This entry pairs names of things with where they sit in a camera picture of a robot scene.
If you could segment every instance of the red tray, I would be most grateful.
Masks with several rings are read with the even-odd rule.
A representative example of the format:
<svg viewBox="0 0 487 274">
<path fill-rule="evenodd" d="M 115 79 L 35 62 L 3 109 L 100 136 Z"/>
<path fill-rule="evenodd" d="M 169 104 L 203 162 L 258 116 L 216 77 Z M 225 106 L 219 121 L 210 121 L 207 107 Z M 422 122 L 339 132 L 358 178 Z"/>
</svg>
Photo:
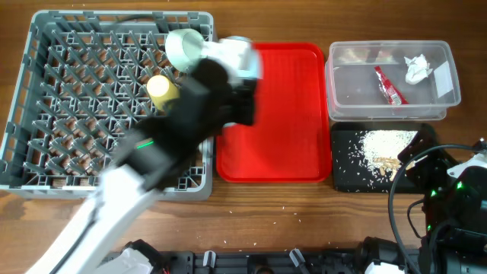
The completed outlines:
<svg viewBox="0 0 487 274">
<path fill-rule="evenodd" d="M 323 53 L 310 43 L 257 43 L 263 79 L 254 126 L 217 137 L 217 171 L 234 183 L 319 182 L 332 170 Z"/>
</svg>

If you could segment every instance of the crumpled paper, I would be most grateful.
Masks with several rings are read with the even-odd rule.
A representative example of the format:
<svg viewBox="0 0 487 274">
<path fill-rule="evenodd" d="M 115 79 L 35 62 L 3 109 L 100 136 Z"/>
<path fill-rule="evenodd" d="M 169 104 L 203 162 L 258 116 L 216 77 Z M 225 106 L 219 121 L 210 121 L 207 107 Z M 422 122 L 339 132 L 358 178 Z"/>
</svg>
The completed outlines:
<svg viewBox="0 0 487 274">
<path fill-rule="evenodd" d="M 408 72 L 406 73 L 406 83 L 408 84 L 418 84 L 433 72 L 433 69 L 429 68 L 429 63 L 422 54 L 413 59 L 407 57 L 404 57 L 404 59 L 406 60 L 406 65 L 408 65 Z"/>
</svg>

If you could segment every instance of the red and white packet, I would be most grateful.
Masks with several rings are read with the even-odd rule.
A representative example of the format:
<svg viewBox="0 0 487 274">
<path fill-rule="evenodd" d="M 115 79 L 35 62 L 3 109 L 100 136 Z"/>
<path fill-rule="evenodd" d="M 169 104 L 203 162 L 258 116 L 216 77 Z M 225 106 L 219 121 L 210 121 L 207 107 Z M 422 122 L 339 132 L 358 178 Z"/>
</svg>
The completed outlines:
<svg viewBox="0 0 487 274">
<path fill-rule="evenodd" d="M 380 91 L 386 97 L 387 101 L 391 105 L 400 106 L 403 104 L 409 104 L 408 101 L 404 98 L 401 92 L 394 87 L 393 83 L 389 80 L 389 78 L 382 72 L 380 66 L 375 67 L 375 72 L 379 77 L 380 81 Z"/>
</svg>

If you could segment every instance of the gray dish rack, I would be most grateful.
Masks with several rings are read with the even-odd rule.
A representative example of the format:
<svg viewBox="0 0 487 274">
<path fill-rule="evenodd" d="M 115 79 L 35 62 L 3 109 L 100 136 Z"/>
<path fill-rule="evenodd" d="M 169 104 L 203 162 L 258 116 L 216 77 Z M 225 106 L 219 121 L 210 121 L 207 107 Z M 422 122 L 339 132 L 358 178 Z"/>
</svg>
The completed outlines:
<svg viewBox="0 0 487 274">
<path fill-rule="evenodd" d="M 0 190 L 30 199 L 93 192 L 119 138 L 158 115 L 146 92 L 152 75 L 183 77 L 167 61 L 171 30 L 216 40 L 199 11 L 38 11 L 32 18 L 0 150 Z M 204 200 L 212 192 L 207 139 L 162 200 Z"/>
</svg>

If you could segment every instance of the wooden table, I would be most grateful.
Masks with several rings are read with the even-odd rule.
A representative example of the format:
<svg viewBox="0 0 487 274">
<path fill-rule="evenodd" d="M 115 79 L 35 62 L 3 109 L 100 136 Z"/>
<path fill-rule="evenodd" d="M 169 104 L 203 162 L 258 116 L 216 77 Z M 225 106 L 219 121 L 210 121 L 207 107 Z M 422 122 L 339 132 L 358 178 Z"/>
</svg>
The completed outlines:
<svg viewBox="0 0 487 274">
<path fill-rule="evenodd" d="M 16 0 L 0 4 L 0 128 L 5 127 L 30 19 L 40 9 L 197 10 L 215 18 L 219 37 L 255 41 L 309 41 L 325 56 L 334 41 L 444 40 L 454 54 L 462 103 L 447 118 L 431 123 L 441 141 L 472 144 L 487 137 L 487 3 L 460 1 L 353 3 L 317 1 Z M 466 160 L 467 154 L 454 156 Z M 396 218 L 406 244 L 418 246 L 406 208 L 419 196 L 398 195 Z M 27 270 L 53 242 L 81 201 L 27 201 L 0 193 L 0 273 Z M 413 221 L 425 233 L 424 215 Z M 144 239 L 159 250 L 225 251 L 355 247 L 367 236 L 393 239 L 387 196 L 337 193 L 333 179 L 322 183 L 245 185 L 215 175 L 207 202 L 158 202 L 133 223 L 114 250 Z"/>
</svg>

